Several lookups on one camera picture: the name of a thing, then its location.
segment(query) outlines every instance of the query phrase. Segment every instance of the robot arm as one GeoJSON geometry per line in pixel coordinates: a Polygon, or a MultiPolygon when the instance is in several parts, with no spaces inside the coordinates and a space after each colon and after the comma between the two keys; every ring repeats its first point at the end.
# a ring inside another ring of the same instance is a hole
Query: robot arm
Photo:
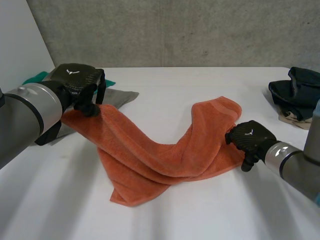
{"type": "Polygon", "coordinates": [[[105,89],[102,69],[84,64],[61,64],[41,83],[28,83],[5,94],[0,90],[0,169],[31,143],[44,145],[60,130],[60,118],[73,106],[87,117],[96,116],[105,89]]]}
{"type": "Polygon", "coordinates": [[[226,134],[226,142],[245,152],[241,166],[250,171],[259,160],[320,207],[320,101],[312,117],[304,150],[275,136],[255,121],[238,124],[226,134]]]}

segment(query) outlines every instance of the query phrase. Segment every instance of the gray cloth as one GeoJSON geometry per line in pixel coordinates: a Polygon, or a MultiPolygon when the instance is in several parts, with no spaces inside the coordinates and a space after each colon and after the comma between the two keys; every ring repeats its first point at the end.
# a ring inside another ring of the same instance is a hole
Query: gray cloth
{"type": "MultiPolygon", "coordinates": [[[[139,93],[135,92],[135,91],[120,91],[120,90],[107,88],[105,90],[104,99],[103,99],[102,104],[109,104],[109,105],[112,105],[112,106],[116,107],[117,109],[119,109],[121,106],[135,100],[138,97],[138,95],[139,95],[139,93]]],[[[97,95],[95,94],[92,99],[93,103],[96,102],[96,97],[97,97],[97,95]]],[[[70,107],[65,112],[68,112],[72,109],[73,109],[73,107],[70,107]]],[[[58,139],[58,138],[66,136],[66,135],[72,134],[74,132],[75,132],[75,130],[73,130],[71,127],[65,125],[64,123],[62,123],[60,131],[59,131],[58,135],[56,136],[56,138],[58,139]]]]}

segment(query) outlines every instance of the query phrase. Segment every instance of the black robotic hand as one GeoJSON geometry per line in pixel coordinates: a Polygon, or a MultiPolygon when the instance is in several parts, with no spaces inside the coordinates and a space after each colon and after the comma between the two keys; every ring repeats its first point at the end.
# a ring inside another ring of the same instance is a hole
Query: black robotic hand
{"type": "Polygon", "coordinates": [[[95,91],[97,90],[96,104],[102,104],[106,91],[104,70],[78,63],[59,65],[45,77],[41,84],[63,86],[69,93],[69,99],[65,104],[67,106],[62,107],[73,106],[75,110],[81,111],[87,117],[97,116],[100,112],[98,106],[92,103],[95,91]]]}
{"type": "Polygon", "coordinates": [[[233,143],[245,152],[241,169],[248,172],[260,159],[265,160],[268,149],[277,143],[276,137],[256,121],[243,122],[225,134],[227,144],[233,143]]]}
{"type": "MultiPolygon", "coordinates": [[[[61,64],[40,84],[45,85],[56,94],[63,113],[70,106],[81,111],[86,117],[95,117],[100,113],[99,107],[92,102],[92,99],[97,90],[95,103],[102,104],[104,100],[106,80],[103,69],[78,63],[61,64]]],[[[61,121],[58,121],[35,143],[42,146],[55,140],[61,125],[61,121]]]]}

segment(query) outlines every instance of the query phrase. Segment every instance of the folded towel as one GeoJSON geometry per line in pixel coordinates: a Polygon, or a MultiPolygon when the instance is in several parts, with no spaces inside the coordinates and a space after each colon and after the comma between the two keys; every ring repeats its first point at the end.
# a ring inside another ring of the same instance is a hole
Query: folded towel
{"type": "Polygon", "coordinates": [[[97,145],[114,186],[112,202],[136,206],[170,185],[217,176],[244,159],[233,144],[226,145],[225,133],[242,110],[225,97],[194,104],[192,125],[177,144],[152,141],[114,106],[100,105],[100,110],[96,117],[72,110],[61,120],[97,145]]]}

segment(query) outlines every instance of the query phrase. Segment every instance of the teal cloth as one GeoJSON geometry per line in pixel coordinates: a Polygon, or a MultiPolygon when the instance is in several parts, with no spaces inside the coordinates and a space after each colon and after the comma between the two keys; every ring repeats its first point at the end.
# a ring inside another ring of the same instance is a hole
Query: teal cloth
{"type": "MultiPolygon", "coordinates": [[[[22,83],[22,85],[30,84],[30,83],[40,83],[40,82],[42,82],[42,80],[43,80],[47,75],[48,75],[48,72],[42,71],[42,72],[40,72],[39,74],[37,74],[36,76],[31,77],[31,78],[29,78],[28,80],[24,81],[24,83],[22,83]]],[[[116,84],[114,81],[110,81],[110,80],[107,80],[107,79],[105,80],[105,83],[106,83],[106,87],[107,87],[107,88],[116,84]]]]}

